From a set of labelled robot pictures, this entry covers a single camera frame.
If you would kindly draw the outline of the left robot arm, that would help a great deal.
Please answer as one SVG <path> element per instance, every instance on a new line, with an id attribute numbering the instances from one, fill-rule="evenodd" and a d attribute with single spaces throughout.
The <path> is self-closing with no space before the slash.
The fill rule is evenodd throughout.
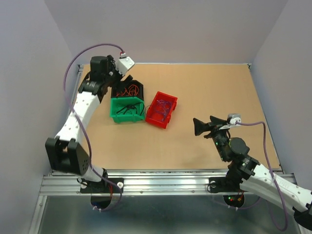
<path id="1" fill-rule="evenodd" d="M 91 163 L 91 152 L 84 150 L 83 139 L 88 139 L 86 128 L 112 87 L 121 90 L 132 77 L 125 77 L 135 62 L 125 53 L 114 60 L 111 55 L 95 56 L 90 60 L 90 71 L 81 82 L 74 103 L 70 103 L 70 114 L 55 137 L 46 140 L 50 166 L 55 171 L 81 176 L 84 186 L 92 185 L 97 192 L 108 188 L 107 171 Z"/>

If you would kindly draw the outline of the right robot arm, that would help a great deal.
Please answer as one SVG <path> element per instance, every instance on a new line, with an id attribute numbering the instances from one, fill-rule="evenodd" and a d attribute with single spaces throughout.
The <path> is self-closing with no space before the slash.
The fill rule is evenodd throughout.
<path id="1" fill-rule="evenodd" d="M 243 126 L 239 114 L 229 114 L 227 119 L 210 116 L 205 123 L 193 119 L 195 135 L 212 139 L 223 162 L 229 163 L 224 177 L 211 178 L 207 185 L 210 193 L 247 191 L 283 209 L 286 215 L 305 229 L 312 228 L 312 192 L 295 185 L 273 172 L 271 165 L 264 166 L 249 155 L 250 148 L 229 130 Z"/>

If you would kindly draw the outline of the black bin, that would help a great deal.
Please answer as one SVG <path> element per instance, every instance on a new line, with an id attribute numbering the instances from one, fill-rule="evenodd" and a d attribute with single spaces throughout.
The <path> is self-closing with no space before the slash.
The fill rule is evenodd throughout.
<path id="1" fill-rule="evenodd" d="M 111 90 L 111 98 L 128 97 L 137 97 L 144 100 L 144 85 L 138 80 L 132 80 L 120 92 L 117 92 L 114 88 Z"/>

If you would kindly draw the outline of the green bin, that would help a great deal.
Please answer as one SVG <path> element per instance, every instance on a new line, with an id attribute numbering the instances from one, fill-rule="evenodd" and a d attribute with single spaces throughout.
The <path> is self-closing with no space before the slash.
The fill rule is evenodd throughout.
<path id="1" fill-rule="evenodd" d="M 112 98 L 110 117 L 115 123 L 145 120 L 144 101 L 137 97 Z"/>

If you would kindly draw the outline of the red bin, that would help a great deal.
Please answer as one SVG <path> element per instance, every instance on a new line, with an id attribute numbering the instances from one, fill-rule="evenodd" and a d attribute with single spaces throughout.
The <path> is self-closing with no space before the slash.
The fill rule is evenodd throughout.
<path id="1" fill-rule="evenodd" d="M 148 107 L 145 121 L 153 126 L 166 129 L 176 105 L 177 97 L 158 91 Z"/>

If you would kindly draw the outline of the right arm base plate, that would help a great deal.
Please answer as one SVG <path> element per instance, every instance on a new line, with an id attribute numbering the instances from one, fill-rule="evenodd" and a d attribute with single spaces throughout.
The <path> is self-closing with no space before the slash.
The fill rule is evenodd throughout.
<path id="1" fill-rule="evenodd" d="M 213 194 L 225 192 L 239 192 L 240 187 L 226 177 L 210 177 L 207 185 L 207 191 Z"/>

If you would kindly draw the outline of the aluminium rail frame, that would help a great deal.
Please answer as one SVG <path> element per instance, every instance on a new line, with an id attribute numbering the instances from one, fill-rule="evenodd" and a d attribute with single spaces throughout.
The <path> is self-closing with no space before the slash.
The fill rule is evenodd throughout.
<path id="1" fill-rule="evenodd" d="M 279 161 L 265 126 L 263 110 L 246 64 L 135 64 L 125 75 L 144 85 L 145 115 L 158 91 L 177 97 L 166 129 L 147 123 L 115 123 L 110 117 L 111 90 L 103 97 L 86 128 L 85 151 L 91 163 L 107 171 L 114 194 L 84 194 L 94 210 L 112 209 L 125 196 L 214 195 L 207 191 L 210 177 L 224 177 L 223 162 L 212 139 L 195 136 L 193 118 L 227 119 L 241 114 L 243 126 L 229 130 L 242 138 L 249 155 L 277 175 Z M 52 169 L 40 191 L 46 195 L 81 195 L 81 176 Z M 250 192 L 225 192 L 230 208 Z"/>

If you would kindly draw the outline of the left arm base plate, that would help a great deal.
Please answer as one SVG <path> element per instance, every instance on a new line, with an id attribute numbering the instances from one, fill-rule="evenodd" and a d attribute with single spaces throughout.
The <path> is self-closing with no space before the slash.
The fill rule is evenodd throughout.
<path id="1" fill-rule="evenodd" d="M 120 193 L 120 188 L 116 186 L 106 183 L 105 181 L 102 182 L 92 182 L 85 180 L 83 178 L 78 178 L 77 182 L 80 184 L 80 193 L 82 194 L 114 194 Z"/>

